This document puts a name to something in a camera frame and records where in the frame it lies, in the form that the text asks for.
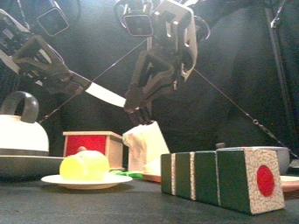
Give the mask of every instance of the table surface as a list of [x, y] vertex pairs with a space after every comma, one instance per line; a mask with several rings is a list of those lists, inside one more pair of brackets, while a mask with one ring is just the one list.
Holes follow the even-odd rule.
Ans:
[[0, 181], [0, 223], [299, 223], [299, 191], [285, 208], [251, 216], [161, 193], [133, 179], [108, 189], [70, 190], [40, 180]]

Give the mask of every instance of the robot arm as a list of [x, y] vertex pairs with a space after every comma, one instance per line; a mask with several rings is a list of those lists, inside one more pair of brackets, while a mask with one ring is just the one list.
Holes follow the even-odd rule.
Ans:
[[[171, 0], [164, 0], [155, 8], [145, 20], [151, 24], [145, 25], [141, 15], [133, 12], [124, 16], [124, 21], [131, 34], [145, 36], [140, 34], [149, 33], [153, 41], [152, 48], [140, 52], [125, 93], [124, 110], [133, 114], [140, 113], [139, 110], [155, 98], [169, 94], [187, 80], [196, 64], [196, 31], [192, 10]], [[151, 27], [153, 31], [145, 32], [145, 27]]]
[[78, 95], [82, 91], [124, 107], [125, 99], [72, 72], [41, 36], [33, 35], [0, 10], [0, 57], [5, 65], [32, 79], [52, 94]]

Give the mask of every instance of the black curtain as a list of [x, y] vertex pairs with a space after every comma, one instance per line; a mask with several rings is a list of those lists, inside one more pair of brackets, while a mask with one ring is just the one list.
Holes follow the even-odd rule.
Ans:
[[[99, 85], [124, 96], [136, 57], [145, 45], [113, 65], [143, 40], [120, 29], [112, 12], [113, 1], [80, 2], [78, 23], [62, 35], [45, 38], [72, 71], [91, 80], [96, 78]], [[58, 3], [68, 18], [73, 19], [74, 1]], [[18, 15], [13, 8], [14, 4], [9, 11]], [[280, 146], [251, 118], [297, 152], [296, 130], [289, 126], [289, 119], [291, 123], [297, 123], [299, 107], [297, 9], [297, 2], [289, 1], [277, 33], [291, 116], [285, 111], [265, 6], [252, 4], [235, 10], [211, 27], [209, 38], [199, 42], [196, 71], [185, 85], [153, 101], [153, 119], [159, 122], [171, 152], [215, 150], [217, 143], [225, 143], [227, 147]], [[48, 94], [28, 81], [21, 82], [18, 89], [36, 96], [41, 104], [40, 120], [68, 100], [65, 95]], [[41, 125], [49, 135], [53, 156], [61, 155], [62, 131], [111, 130], [121, 135], [133, 127], [121, 108], [88, 94], [65, 103]]]

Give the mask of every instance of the white plate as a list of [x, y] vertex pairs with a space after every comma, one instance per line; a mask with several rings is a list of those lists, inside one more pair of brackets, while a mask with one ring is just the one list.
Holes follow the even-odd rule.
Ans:
[[284, 193], [299, 190], [299, 177], [280, 176]]
[[128, 176], [120, 176], [113, 174], [107, 174], [105, 178], [99, 181], [88, 180], [88, 181], [74, 181], [74, 180], [65, 180], [61, 178], [61, 175], [50, 175], [41, 178], [42, 182], [56, 184], [69, 189], [78, 189], [78, 190], [96, 190], [96, 189], [105, 189], [112, 186], [116, 186], [120, 183], [125, 183], [131, 181], [132, 178]]
[[0, 156], [0, 178], [28, 179], [60, 173], [62, 157]]

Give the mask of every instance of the wooden box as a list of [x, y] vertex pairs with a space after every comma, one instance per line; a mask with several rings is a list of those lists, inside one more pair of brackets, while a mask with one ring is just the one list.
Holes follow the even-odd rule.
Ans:
[[101, 152], [111, 170], [123, 170], [123, 137], [111, 131], [65, 131], [64, 153], [66, 157], [77, 153], [80, 146]]

